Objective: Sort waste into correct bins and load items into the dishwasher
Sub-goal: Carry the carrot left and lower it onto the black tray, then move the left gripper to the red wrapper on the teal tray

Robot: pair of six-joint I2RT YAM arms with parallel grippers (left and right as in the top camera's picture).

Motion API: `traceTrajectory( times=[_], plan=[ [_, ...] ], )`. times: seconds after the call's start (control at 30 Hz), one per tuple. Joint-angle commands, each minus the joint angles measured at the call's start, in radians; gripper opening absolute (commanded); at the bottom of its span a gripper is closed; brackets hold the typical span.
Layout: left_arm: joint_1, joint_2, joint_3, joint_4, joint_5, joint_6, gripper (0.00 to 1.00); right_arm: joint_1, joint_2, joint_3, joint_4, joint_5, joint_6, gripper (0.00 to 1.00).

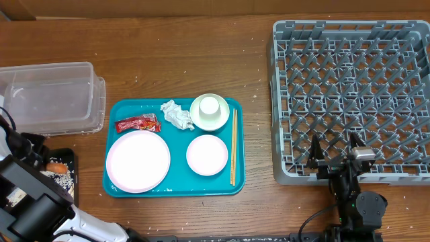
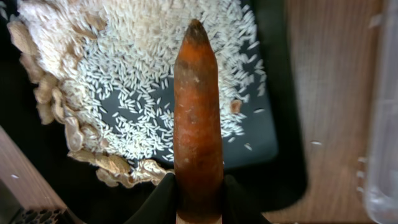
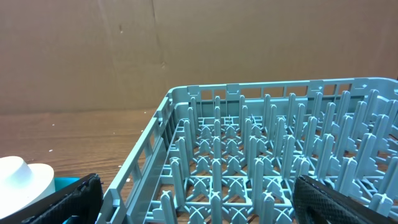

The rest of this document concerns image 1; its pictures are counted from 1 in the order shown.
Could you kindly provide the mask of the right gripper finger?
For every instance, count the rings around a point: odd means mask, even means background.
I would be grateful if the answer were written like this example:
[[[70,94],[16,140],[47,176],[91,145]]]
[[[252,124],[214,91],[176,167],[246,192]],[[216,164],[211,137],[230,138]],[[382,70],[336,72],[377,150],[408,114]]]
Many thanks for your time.
[[[364,147],[366,144],[360,139],[357,133],[352,132],[349,136],[351,148]]]
[[[311,147],[309,150],[308,161],[323,160],[323,150],[320,147],[320,143],[316,134],[312,136]]]

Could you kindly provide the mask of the orange carrot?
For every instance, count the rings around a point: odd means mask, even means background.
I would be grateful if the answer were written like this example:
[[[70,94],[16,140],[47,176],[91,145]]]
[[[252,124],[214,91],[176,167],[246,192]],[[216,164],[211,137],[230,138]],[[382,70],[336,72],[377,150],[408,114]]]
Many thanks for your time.
[[[58,174],[66,174],[69,168],[64,163],[47,163],[46,171]]]

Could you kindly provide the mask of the white rice pile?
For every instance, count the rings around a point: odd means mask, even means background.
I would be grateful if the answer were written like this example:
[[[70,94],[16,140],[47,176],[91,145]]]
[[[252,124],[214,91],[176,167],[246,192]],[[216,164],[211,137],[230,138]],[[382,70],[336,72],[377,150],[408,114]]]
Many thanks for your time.
[[[47,163],[64,163],[62,159],[57,159],[56,157],[51,157]],[[46,177],[54,180],[58,185],[63,187],[73,198],[75,197],[75,181],[72,175],[74,174],[74,170],[71,169],[67,163],[64,163],[68,168],[68,172],[66,174],[58,174],[50,171],[46,171],[46,167],[40,173],[45,175]]]

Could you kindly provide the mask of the large pink round plate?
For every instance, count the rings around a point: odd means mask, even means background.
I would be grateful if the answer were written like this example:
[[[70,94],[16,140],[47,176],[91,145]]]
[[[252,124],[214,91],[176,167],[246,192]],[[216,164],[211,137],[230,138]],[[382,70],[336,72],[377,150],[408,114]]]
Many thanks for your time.
[[[144,130],[121,136],[110,147],[105,160],[111,182],[132,194],[158,186],[166,177],[170,164],[167,143],[159,135]]]

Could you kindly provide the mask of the white upside-down bowl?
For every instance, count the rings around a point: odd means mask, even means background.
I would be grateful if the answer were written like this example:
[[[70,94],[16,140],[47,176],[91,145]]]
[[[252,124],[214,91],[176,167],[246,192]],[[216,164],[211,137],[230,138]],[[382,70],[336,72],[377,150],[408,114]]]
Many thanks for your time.
[[[220,113],[217,116],[202,116],[200,114],[199,110],[199,104],[203,97],[207,96],[213,96],[215,97],[220,104]],[[193,100],[191,103],[190,109],[190,116],[193,123],[200,129],[205,131],[215,131],[223,127],[230,116],[230,108],[226,102],[226,100],[214,93],[206,93],[203,95],[198,96]]]

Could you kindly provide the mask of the white upside-down cup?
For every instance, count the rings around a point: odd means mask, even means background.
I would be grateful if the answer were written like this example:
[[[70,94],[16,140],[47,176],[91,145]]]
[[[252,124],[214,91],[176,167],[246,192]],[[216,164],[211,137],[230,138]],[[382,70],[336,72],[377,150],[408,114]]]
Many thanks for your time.
[[[199,104],[202,116],[217,116],[220,113],[219,101],[213,96],[203,97]]]

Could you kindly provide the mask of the red snack wrapper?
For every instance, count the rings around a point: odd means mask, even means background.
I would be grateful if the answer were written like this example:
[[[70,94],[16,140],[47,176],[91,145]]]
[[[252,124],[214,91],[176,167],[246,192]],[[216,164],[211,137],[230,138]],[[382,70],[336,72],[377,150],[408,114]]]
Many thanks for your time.
[[[117,133],[132,129],[160,132],[161,123],[158,121],[157,116],[154,113],[150,113],[119,120],[115,122],[115,128]]]

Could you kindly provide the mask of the white paper napkin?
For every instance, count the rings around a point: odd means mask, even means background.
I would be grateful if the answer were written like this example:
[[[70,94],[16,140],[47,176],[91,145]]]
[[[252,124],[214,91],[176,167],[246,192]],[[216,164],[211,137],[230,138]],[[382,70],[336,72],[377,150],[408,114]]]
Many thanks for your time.
[[[182,110],[181,106],[172,99],[161,104],[160,110],[164,113],[164,119],[180,130],[190,129],[193,131],[194,123],[191,120],[190,112]]]

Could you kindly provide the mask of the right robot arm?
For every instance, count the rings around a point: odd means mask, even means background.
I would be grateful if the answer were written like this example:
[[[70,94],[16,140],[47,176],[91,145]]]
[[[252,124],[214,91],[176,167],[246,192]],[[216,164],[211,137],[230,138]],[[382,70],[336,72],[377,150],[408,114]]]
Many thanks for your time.
[[[351,133],[351,150],[337,160],[326,161],[317,135],[312,137],[306,166],[317,169],[317,179],[327,179],[329,189],[335,195],[335,203],[310,216],[301,225],[298,239],[305,236],[304,227],[315,217],[334,208],[338,209],[339,224],[328,226],[314,241],[382,241],[376,230],[382,226],[382,217],[388,205],[387,199],[375,192],[363,192],[358,177],[370,171],[376,154],[367,147],[356,133]]]

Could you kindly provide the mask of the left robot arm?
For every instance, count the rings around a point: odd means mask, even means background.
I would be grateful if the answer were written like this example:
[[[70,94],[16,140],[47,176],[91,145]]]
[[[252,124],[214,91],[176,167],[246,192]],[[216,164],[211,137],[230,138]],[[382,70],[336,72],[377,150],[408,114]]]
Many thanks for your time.
[[[10,114],[1,118],[11,153],[1,161],[1,179],[26,193],[11,210],[1,209],[1,233],[12,241],[147,241],[131,228],[107,223],[74,205],[71,195],[40,173],[43,158],[16,131]]]

